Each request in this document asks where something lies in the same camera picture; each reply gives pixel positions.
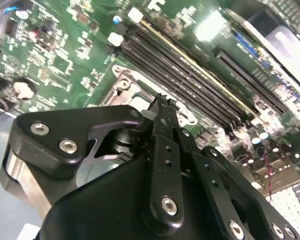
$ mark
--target sticker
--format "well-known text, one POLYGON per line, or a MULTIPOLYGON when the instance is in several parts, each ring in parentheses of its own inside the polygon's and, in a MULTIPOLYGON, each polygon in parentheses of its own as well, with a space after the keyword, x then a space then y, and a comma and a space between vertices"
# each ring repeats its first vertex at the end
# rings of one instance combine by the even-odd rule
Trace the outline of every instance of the sticker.
POLYGON ((16 240, 34 240, 40 227, 26 223, 16 240))

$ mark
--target silver screw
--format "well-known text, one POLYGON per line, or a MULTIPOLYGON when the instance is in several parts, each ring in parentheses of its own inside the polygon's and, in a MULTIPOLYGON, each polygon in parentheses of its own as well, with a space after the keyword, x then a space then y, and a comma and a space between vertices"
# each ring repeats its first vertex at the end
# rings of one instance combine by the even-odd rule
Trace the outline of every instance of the silver screw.
POLYGON ((296 239, 295 233, 288 226, 284 226, 284 230, 289 234, 290 237, 296 239))
POLYGON ((235 222, 235 221, 230 221, 229 222, 229 228, 231 230, 231 232, 233 233, 233 235, 239 239, 239 240, 243 240, 245 237, 244 231, 242 230, 242 228, 235 222))
POLYGON ((30 126, 30 130, 33 134, 39 135, 39 136, 44 136, 47 135, 50 132, 50 129, 47 125, 36 122, 30 126))
POLYGON ((218 152, 213 148, 210 149, 210 153, 215 157, 218 156, 218 152))
POLYGON ((77 144, 69 139, 62 140, 59 143, 59 148, 67 154, 73 154, 78 150, 77 144))
POLYGON ((169 214, 171 216, 174 216, 177 214, 177 211, 178 211, 177 205, 171 198, 169 198, 169 197, 162 198, 161 206, 167 214, 169 214))
POLYGON ((189 133, 187 130, 183 129, 182 132, 183 132, 183 134, 186 135, 187 137, 190 136, 190 133, 189 133))
POLYGON ((282 230, 275 224, 272 224, 272 228, 275 232, 275 234, 280 238, 280 239, 284 239, 285 238, 285 235, 284 233, 282 232, 282 230))

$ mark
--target red wire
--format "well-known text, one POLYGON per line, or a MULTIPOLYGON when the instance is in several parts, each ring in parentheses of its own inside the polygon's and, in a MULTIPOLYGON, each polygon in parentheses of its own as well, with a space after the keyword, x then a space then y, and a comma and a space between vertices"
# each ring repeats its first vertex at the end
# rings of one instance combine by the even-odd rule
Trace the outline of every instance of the red wire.
POLYGON ((272 201, 272 186, 273 186, 273 184, 271 182, 271 177, 272 177, 272 174, 273 174, 273 169, 272 169, 272 166, 269 163, 268 156, 265 156, 264 160, 265 160, 265 164, 266 164, 266 166, 268 168, 268 176, 269 176, 269 185, 268 185, 268 188, 269 188, 269 197, 270 197, 269 203, 271 203, 271 201, 272 201))

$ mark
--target gray surface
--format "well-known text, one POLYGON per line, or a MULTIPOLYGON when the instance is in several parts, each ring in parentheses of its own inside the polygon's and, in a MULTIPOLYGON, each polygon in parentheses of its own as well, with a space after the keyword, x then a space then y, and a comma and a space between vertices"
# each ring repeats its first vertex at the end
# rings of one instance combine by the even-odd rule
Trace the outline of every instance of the gray surface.
MULTIPOLYGON (((7 146, 13 119, 0 118, 0 167, 7 146)), ((25 224, 41 225, 35 209, 6 192, 0 184, 0 240, 16 240, 25 224)))

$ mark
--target black ram slot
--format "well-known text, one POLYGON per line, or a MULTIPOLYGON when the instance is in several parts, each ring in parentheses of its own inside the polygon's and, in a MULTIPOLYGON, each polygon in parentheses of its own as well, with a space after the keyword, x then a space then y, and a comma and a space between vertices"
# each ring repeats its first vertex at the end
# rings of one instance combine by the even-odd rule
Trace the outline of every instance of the black ram slot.
POLYGON ((123 45, 123 48, 126 50, 129 50, 133 52, 135 55, 138 55, 144 63, 146 63, 150 68, 152 68, 154 71, 156 71, 159 75, 161 75, 163 78, 168 80, 169 82, 173 83, 175 86, 178 87, 178 89, 182 90, 184 93, 186 93, 188 96, 193 98, 193 100, 196 102, 197 105, 201 105, 209 109, 212 113, 215 115, 221 117, 222 119, 226 119, 228 123, 233 122, 233 118, 231 115, 226 114, 222 110, 216 108, 214 106, 213 102, 208 102, 207 99, 204 99, 203 97, 200 97, 199 95, 194 94, 195 89, 189 89, 190 84, 187 84, 186 81, 182 79, 178 79, 177 77, 172 76, 167 69, 164 69, 162 65, 157 64, 157 62, 151 58, 150 55, 147 55, 147 52, 143 51, 141 52, 140 49, 136 48, 135 46, 132 46, 131 44, 123 45))
POLYGON ((150 51, 144 50, 144 48, 141 48, 138 44, 132 44, 130 42, 128 44, 135 53, 138 53, 143 59, 147 60, 150 63, 153 63, 153 67, 155 69, 158 69, 160 73, 164 73, 165 76, 169 76, 168 78, 177 80, 177 82, 186 89, 188 93, 195 96, 197 101, 200 104, 203 104, 204 106, 209 106, 210 109, 212 109, 214 112, 218 113, 219 116, 222 116, 223 118, 227 118, 228 121, 232 121, 235 126, 240 126, 240 118, 238 116, 231 115, 226 108, 222 108, 220 105, 216 104, 215 101, 208 98, 206 95, 204 95, 202 92, 200 92, 195 86, 191 84, 193 82, 192 79, 185 80, 180 75, 178 75, 175 71, 171 71, 171 69, 166 66, 165 64, 157 64, 158 62, 161 62, 164 60, 164 58, 161 56, 154 56, 150 51))
POLYGON ((157 61, 162 63, 164 67, 171 75, 175 78, 180 79, 183 84, 187 85, 191 91, 196 93, 199 97, 205 97, 206 101, 212 105, 218 105, 224 113, 229 113, 232 116, 228 115, 230 118, 236 118, 240 124, 240 115, 244 115, 244 112, 238 107, 233 107, 229 101, 221 98, 221 95, 218 95, 214 89, 209 89, 204 84, 201 84, 201 81, 196 79, 195 75, 190 75, 189 73, 183 71, 178 65, 173 64, 171 59, 163 55, 161 52, 155 48, 147 45, 146 42, 142 41, 137 37, 132 37, 130 44, 138 45, 139 48, 142 48, 142 52, 147 51, 152 58, 156 58, 157 61))
POLYGON ((228 109, 236 113, 238 116, 245 115, 245 111, 243 111, 241 108, 235 105, 231 100, 229 100, 229 98, 222 95, 216 86, 211 84, 209 81, 203 80, 206 77, 202 75, 202 73, 198 72, 198 70, 195 72, 194 69, 191 69, 189 63, 187 63, 189 64, 187 66, 185 62, 181 62, 180 57, 178 55, 174 56, 173 53, 164 46, 164 44, 159 43, 159 41, 153 39, 151 35, 143 31, 136 31, 135 34, 136 36, 132 36, 132 39, 134 41, 138 41, 138 44, 141 43, 141 40, 146 42, 151 46, 152 49, 156 49, 158 52, 160 52, 160 54, 164 55, 167 59, 169 59, 170 66, 177 67, 179 70, 183 71, 190 79, 193 79, 193 82, 200 85, 200 87, 202 87, 203 89, 206 89, 212 98, 222 102, 224 105, 227 106, 228 109))
POLYGON ((214 56, 226 69, 237 76, 237 78, 245 82, 247 86, 253 89, 262 98, 262 100, 265 101, 275 111, 280 114, 288 112, 288 107, 285 106, 280 99, 268 88, 266 88, 259 80, 257 80, 244 67, 242 67, 240 63, 237 62, 233 57, 219 48, 217 48, 214 52, 214 56))
POLYGON ((185 94, 183 90, 179 89, 177 86, 173 85, 170 81, 161 76, 156 69, 152 68, 152 65, 144 61, 140 56, 136 55, 131 49, 123 48, 121 54, 131 61, 140 71, 144 72, 146 75, 152 77, 157 83, 164 85, 167 89, 172 90, 177 96, 189 102, 193 107, 202 111, 207 117, 211 118, 215 123, 219 124, 223 128, 228 128, 230 123, 221 119, 220 116, 208 111, 205 106, 198 104, 192 97, 185 94))

